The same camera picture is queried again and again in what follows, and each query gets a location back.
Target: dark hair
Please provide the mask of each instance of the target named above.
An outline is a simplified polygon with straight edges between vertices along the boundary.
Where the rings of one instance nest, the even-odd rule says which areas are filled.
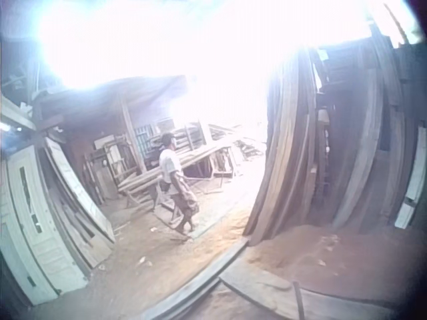
[[[173,135],[173,133],[167,132],[164,133],[161,136],[161,144],[164,145],[165,147],[169,147],[172,143],[172,138],[174,138],[175,136]]]

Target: stacked door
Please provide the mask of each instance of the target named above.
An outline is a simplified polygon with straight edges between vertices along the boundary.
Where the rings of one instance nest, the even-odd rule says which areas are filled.
[[[46,278],[60,293],[86,286],[87,279],[70,255],[53,221],[34,146],[10,156],[8,172],[23,234]]]
[[[5,162],[1,163],[0,190],[0,249],[6,264],[33,305],[53,300],[57,294],[34,260],[17,220],[9,190]]]

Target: white t-shirt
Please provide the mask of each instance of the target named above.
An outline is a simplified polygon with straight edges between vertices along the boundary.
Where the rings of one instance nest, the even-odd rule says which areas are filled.
[[[183,177],[182,166],[179,162],[179,158],[175,151],[172,151],[171,149],[165,149],[161,152],[159,166],[161,169],[161,174],[163,175],[163,180],[166,183],[171,183],[171,173],[174,171],[178,171],[178,175]],[[171,183],[168,193],[170,195],[176,195],[179,192]]]

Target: white door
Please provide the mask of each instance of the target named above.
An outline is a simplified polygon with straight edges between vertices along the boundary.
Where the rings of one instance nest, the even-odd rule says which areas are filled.
[[[87,194],[85,188],[83,188],[81,185],[80,180],[77,178],[74,170],[69,165],[61,146],[49,138],[45,139],[49,148],[49,152],[51,153],[51,156],[59,172],[61,173],[70,190],[75,195],[76,199],[79,201],[80,205],[83,207],[83,209],[85,209],[91,220],[96,223],[96,225],[111,241],[114,242],[114,233],[113,228],[111,228],[111,223],[104,216],[101,210],[99,210],[98,206],[92,201],[92,198]]]
[[[16,282],[33,305],[54,300],[56,292],[40,270],[22,234],[13,208],[6,172],[1,163],[0,249]]]
[[[86,286],[87,279],[68,252],[53,222],[34,146],[12,155],[7,169],[23,234],[48,280],[60,293]]]

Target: man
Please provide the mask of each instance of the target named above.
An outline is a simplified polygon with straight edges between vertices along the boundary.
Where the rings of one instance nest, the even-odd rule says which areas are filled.
[[[183,233],[184,225],[189,223],[191,231],[193,231],[192,217],[199,211],[199,205],[194,193],[184,180],[181,163],[175,153],[176,139],[172,133],[165,133],[161,136],[161,142],[165,146],[159,158],[159,166],[163,175],[162,190],[169,193],[183,214],[183,219],[175,230]]]

